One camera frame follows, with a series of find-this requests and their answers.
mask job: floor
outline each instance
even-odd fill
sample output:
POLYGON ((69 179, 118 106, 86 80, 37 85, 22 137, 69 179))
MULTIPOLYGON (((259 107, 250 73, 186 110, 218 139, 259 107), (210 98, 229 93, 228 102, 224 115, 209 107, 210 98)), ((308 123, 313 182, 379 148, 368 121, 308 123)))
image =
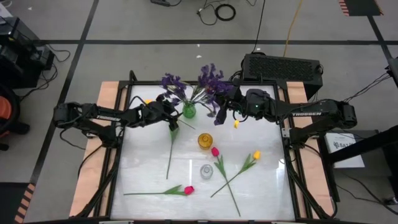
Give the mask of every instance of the floor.
MULTIPOLYGON (((243 0, 226 2, 236 8, 236 17, 205 26, 196 15, 203 7, 202 0, 183 0, 177 7, 162 7, 149 0, 13 1, 8 8, 11 14, 20 17, 53 48, 72 53, 66 62, 56 63, 58 78, 48 89, 37 91, 23 101, 21 120, 31 125, 30 133, 8 136, 4 141, 9 142, 11 149, 0 152, 0 170, 7 171, 0 172, 1 182, 37 184, 25 222, 67 218, 72 204, 76 173, 84 152, 61 141, 60 131, 50 127, 52 108, 57 102, 96 102, 101 82, 126 80, 130 70, 134 70, 139 80, 159 80, 165 72, 194 80, 201 66, 215 63, 226 76, 231 75, 239 69, 244 54, 254 47, 262 1, 254 7, 243 0), (39 157, 45 158, 43 164, 37 163, 39 157)), ((282 56, 298 3, 298 0, 266 1, 261 41, 257 45, 260 51, 282 56)), ((378 0, 378 3, 384 15, 374 20, 390 44, 391 55, 396 57, 398 2, 378 0)), ((202 11, 202 17, 205 22, 215 19, 210 10, 202 11)), ((304 0, 290 39, 296 41, 291 41, 288 57, 316 59, 325 68, 318 98, 343 100, 382 75, 387 66, 368 18, 344 16, 338 0, 304 0)), ((383 131, 396 125, 398 98, 393 96, 397 94, 398 89, 390 79, 353 99, 351 103, 358 116, 355 129, 383 131)), ((80 146, 86 143, 75 130, 69 130, 65 137, 80 146)), ((370 162, 375 167, 385 166, 381 156, 371 157, 370 162)), ((361 178, 377 196, 392 195, 387 169, 349 172, 361 178)), ((338 172, 336 181, 357 196, 369 197, 358 184, 338 172)), ((338 218, 394 223, 395 216, 381 206, 360 202, 345 192, 340 194, 338 218)))

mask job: yellow cup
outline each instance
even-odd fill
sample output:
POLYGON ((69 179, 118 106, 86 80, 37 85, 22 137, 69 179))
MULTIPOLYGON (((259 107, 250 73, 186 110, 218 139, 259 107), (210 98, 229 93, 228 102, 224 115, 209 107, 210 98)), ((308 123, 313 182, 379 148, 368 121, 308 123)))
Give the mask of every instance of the yellow cup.
POLYGON ((208 150, 213 144, 213 137, 208 133, 203 133, 198 137, 199 147, 203 150, 208 150))

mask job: yellow object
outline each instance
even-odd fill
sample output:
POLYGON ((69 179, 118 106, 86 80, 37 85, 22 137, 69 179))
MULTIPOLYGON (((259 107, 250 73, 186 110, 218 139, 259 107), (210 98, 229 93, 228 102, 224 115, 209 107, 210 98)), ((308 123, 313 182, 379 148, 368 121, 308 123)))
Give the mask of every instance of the yellow object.
POLYGON ((253 159, 260 159, 260 157, 261 157, 261 152, 260 152, 260 151, 256 151, 256 152, 253 154, 253 159))
POLYGON ((235 121, 234 128, 238 128, 238 125, 239 125, 239 121, 235 121))
POLYGON ((286 50, 287 50, 287 44, 289 43, 289 39, 290 39, 290 31, 292 30, 294 21, 296 20, 297 15, 299 14, 300 8, 301 8, 301 4, 303 4, 303 0, 300 0, 300 3, 297 6, 296 12, 294 13, 294 17, 293 17, 293 21, 289 27, 289 31, 287 33, 287 38, 286 38, 286 44, 285 44, 285 50, 284 50, 284 57, 286 55, 286 50))
POLYGON ((213 144, 213 137, 208 133, 203 133, 198 137, 198 144, 201 149, 208 150, 213 144))

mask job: green vase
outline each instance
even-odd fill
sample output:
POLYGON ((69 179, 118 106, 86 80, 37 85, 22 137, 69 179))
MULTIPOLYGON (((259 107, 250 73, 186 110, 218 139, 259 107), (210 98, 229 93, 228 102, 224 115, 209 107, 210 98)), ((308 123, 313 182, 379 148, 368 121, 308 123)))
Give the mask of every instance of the green vase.
POLYGON ((184 107, 182 108, 182 114, 186 118, 193 118, 197 113, 197 109, 193 103, 184 103, 184 107))

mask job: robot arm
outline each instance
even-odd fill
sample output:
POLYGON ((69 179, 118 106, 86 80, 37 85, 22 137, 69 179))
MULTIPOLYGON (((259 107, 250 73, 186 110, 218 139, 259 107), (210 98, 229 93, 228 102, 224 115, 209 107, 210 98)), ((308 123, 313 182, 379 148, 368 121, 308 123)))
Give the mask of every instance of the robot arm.
POLYGON ((120 139, 116 135, 114 126, 102 126, 91 119, 119 122, 121 126, 129 128, 144 127, 159 121, 169 123, 170 130, 178 128, 177 120, 181 114, 162 95, 156 101, 141 104, 125 111, 97 106, 94 103, 61 103, 54 108, 53 124, 62 129, 77 128, 84 135, 98 136, 104 147, 115 147, 120 139))
POLYGON ((216 102, 220 106, 215 125, 223 124, 226 110, 241 113, 245 119, 253 117, 256 120, 265 118, 277 124, 289 116, 322 116, 322 120, 314 122, 304 128, 292 128, 288 135, 292 146, 303 147, 309 137, 333 128, 352 128, 356 126, 354 107, 335 100, 320 100, 314 103, 286 103, 274 100, 266 91, 250 89, 246 96, 235 85, 227 95, 217 96, 216 102))

